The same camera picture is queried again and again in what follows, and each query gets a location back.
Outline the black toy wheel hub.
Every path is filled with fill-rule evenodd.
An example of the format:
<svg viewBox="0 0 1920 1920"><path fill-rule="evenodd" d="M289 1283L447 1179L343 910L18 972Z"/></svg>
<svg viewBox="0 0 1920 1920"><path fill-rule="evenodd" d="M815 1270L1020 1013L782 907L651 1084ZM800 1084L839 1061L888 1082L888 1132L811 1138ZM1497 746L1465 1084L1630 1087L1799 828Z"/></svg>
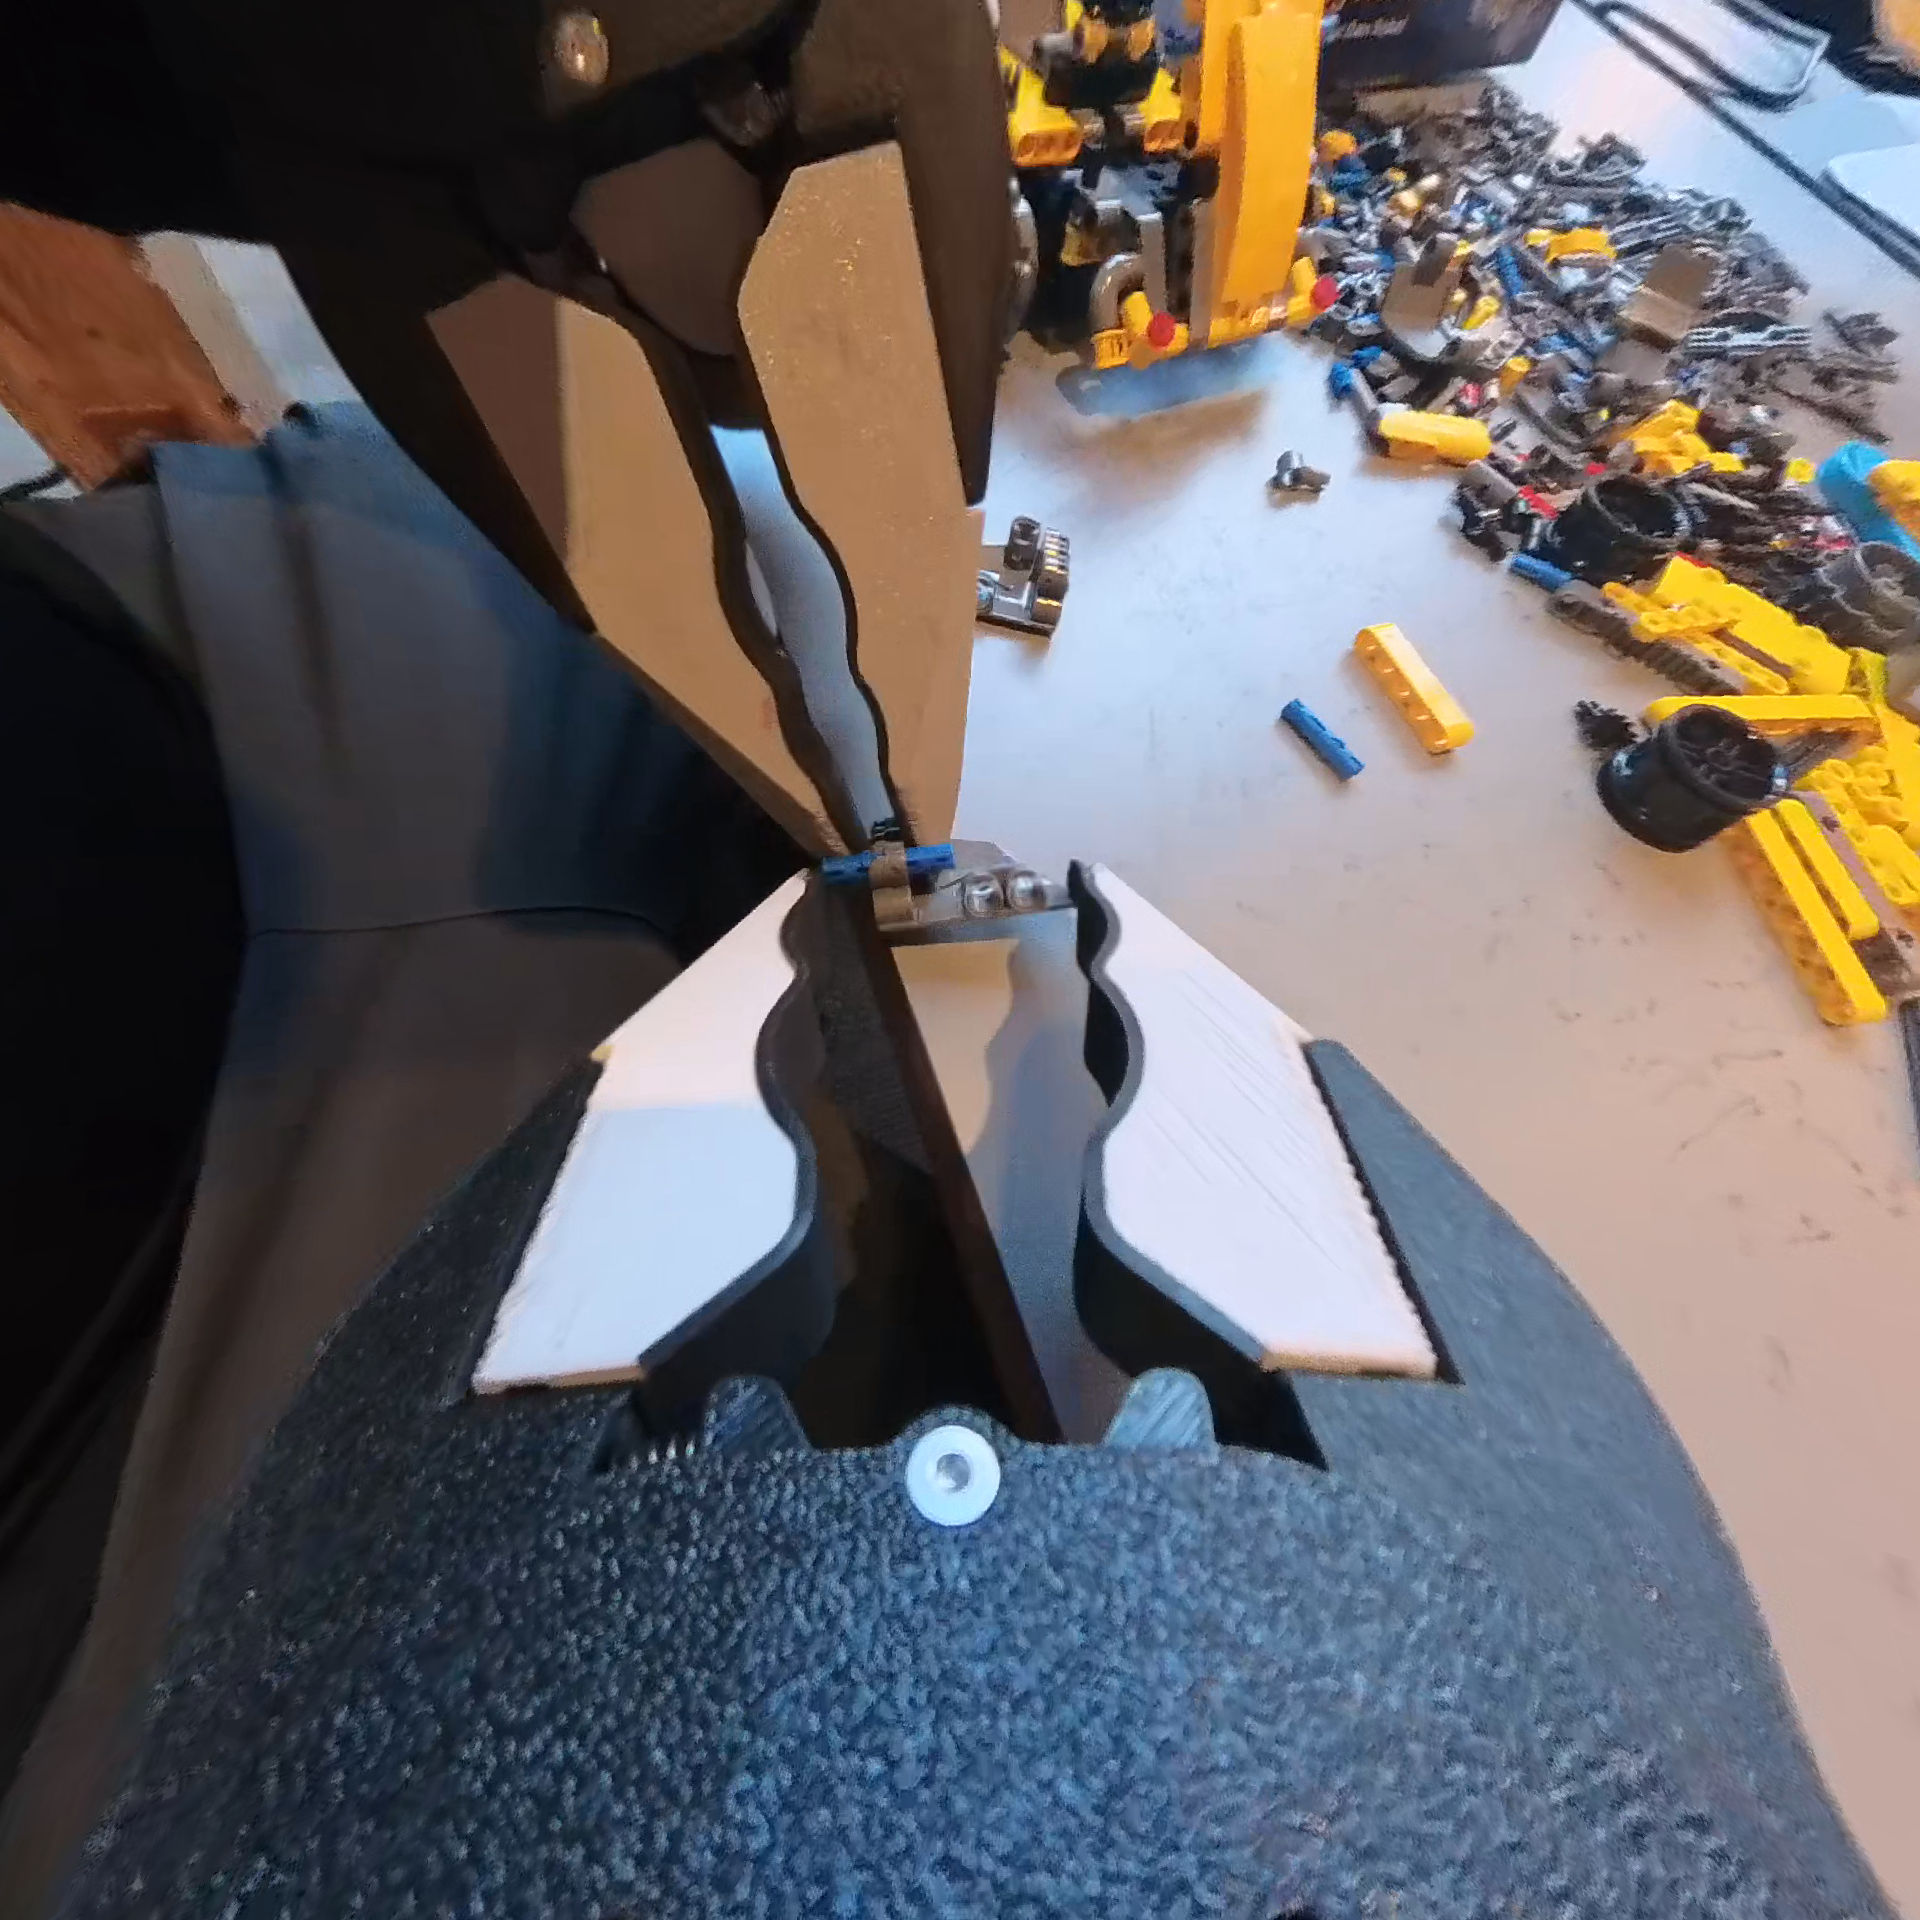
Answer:
<svg viewBox="0 0 1920 1920"><path fill-rule="evenodd" d="M1776 746L1742 716L1683 703L1600 759L1595 794L1627 836L1683 854L1774 810L1791 774Z"/></svg>
<svg viewBox="0 0 1920 1920"><path fill-rule="evenodd" d="M1587 485L1552 521L1550 565L1588 585L1656 579L1695 538L1684 498L1630 473Z"/></svg>

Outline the small grey brick assembly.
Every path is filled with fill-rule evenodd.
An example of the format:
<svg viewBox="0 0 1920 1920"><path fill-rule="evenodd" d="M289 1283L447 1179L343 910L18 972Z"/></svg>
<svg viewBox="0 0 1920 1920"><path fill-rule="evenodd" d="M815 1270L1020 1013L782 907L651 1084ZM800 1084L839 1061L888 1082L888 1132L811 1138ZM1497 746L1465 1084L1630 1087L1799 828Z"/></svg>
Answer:
<svg viewBox="0 0 1920 1920"><path fill-rule="evenodd" d="M866 889L892 946L1018 940L1030 922L1073 907L1066 883L979 839L879 847Z"/></svg>

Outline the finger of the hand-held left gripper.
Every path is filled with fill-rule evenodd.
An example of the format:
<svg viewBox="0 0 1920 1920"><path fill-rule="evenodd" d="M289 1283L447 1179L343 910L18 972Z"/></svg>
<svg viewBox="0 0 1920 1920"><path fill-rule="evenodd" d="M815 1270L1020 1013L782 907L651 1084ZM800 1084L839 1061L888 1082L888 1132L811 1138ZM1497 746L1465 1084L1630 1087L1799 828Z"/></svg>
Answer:
<svg viewBox="0 0 1920 1920"><path fill-rule="evenodd" d="M786 495L847 588L851 669L896 815L913 839L944 841L964 772L980 516L894 140L786 181L736 319Z"/></svg>
<svg viewBox="0 0 1920 1920"><path fill-rule="evenodd" d="M476 291L428 324L599 641L807 852L848 852L686 354L550 291Z"/></svg>

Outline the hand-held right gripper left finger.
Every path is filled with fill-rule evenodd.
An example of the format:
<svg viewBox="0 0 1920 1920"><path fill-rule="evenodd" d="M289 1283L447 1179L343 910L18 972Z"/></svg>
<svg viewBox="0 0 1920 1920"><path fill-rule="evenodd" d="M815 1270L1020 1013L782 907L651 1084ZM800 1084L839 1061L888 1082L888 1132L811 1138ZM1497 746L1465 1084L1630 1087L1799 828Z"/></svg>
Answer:
<svg viewBox="0 0 1920 1920"><path fill-rule="evenodd" d="M481 1398L627 1385L647 1426L730 1379L792 1390L836 1313L815 1123L823 886L775 886L598 1051L472 1371Z"/></svg>

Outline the yellow black toy brick vehicle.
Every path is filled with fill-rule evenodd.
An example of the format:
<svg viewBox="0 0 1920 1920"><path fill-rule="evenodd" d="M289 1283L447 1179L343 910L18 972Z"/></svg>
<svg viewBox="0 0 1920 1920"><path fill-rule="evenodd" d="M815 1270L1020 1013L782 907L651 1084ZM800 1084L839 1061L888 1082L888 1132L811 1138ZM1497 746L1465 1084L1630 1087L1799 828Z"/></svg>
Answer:
<svg viewBox="0 0 1920 1920"><path fill-rule="evenodd" d="M1320 3L994 5L1010 332L1096 372L1312 318Z"/></svg>

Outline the dark blue cardboard box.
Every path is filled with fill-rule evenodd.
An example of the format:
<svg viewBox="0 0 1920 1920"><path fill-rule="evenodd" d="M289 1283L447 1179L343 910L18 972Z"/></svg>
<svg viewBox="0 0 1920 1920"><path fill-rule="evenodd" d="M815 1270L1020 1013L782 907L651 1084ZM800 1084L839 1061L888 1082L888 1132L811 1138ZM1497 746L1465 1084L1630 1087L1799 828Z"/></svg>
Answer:
<svg viewBox="0 0 1920 1920"><path fill-rule="evenodd" d="M1560 3L1327 3L1320 92L1417 90L1527 61Z"/></svg>

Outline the wooden post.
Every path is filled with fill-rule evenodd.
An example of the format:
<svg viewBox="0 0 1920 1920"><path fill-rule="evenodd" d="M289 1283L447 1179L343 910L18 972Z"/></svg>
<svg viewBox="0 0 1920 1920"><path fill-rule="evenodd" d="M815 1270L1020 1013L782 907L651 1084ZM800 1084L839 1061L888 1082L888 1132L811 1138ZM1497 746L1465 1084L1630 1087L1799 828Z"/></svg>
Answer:
<svg viewBox="0 0 1920 1920"><path fill-rule="evenodd" d="M2 206L2 401L102 489L159 443L257 443L292 405L190 233L121 235Z"/></svg>

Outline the light blue curved toy panel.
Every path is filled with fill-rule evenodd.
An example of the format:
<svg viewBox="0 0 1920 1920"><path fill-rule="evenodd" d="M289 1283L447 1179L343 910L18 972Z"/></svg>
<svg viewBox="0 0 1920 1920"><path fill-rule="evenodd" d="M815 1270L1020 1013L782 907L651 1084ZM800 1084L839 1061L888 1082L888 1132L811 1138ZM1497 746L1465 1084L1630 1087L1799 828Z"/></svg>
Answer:
<svg viewBox="0 0 1920 1920"><path fill-rule="evenodd" d="M1815 486L1860 545L1891 545L1918 559L1918 460L1847 442L1815 469Z"/></svg>

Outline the pile of toy brick pieces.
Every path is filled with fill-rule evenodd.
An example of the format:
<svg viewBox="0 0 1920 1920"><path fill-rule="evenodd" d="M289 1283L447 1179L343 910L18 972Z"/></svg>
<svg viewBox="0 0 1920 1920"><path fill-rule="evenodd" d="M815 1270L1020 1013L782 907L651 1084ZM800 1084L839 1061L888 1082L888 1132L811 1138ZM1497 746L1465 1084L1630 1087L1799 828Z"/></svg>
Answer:
<svg viewBox="0 0 1920 1920"><path fill-rule="evenodd" d="M1742 716L1791 794L1724 831L1825 1023L1916 1042L1916 559L1817 492L1847 442L1894 457L1879 314L1807 324L1808 282L1742 203L1649 181L1614 134L1487 83L1467 103L1323 115L1303 231L1329 388L1382 454L1447 467L1459 532L1665 697ZM1550 565L1554 516L1630 473L1687 501L1641 583Z"/></svg>

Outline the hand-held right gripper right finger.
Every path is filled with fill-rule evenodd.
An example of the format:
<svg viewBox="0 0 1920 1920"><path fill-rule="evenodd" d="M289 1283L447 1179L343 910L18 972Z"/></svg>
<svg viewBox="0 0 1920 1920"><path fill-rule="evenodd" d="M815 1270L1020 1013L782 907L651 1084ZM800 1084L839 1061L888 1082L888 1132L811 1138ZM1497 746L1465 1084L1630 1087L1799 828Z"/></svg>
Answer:
<svg viewBox="0 0 1920 1920"><path fill-rule="evenodd" d="M1434 1382L1443 1351L1312 1035L1100 861L1075 861L1103 1095L1073 1303L1132 1382L1199 1382L1222 1445L1322 1469L1296 1375Z"/></svg>

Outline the grey toy panel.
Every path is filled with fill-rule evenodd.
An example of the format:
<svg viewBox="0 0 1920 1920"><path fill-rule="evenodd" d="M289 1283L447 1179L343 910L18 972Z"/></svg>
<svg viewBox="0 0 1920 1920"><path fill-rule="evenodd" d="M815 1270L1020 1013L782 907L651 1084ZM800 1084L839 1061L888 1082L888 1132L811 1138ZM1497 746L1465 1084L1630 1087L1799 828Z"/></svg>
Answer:
<svg viewBox="0 0 1920 1920"><path fill-rule="evenodd" d="M976 621L1032 641L1050 641L1071 589L1073 545L1038 516L1012 516L999 547L980 549Z"/></svg>

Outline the yellow toy beam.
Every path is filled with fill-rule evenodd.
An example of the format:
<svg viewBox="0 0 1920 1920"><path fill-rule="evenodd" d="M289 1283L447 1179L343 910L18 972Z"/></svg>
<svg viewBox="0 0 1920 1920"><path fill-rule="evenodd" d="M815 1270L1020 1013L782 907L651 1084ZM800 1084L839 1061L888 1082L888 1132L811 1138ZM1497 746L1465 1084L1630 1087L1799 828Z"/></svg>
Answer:
<svg viewBox="0 0 1920 1920"><path fill-rule="evenodd" d="M1450 757L1475 738L1475 721L1399 623L1360 628L1353 657L1427 755Z"/></svg>

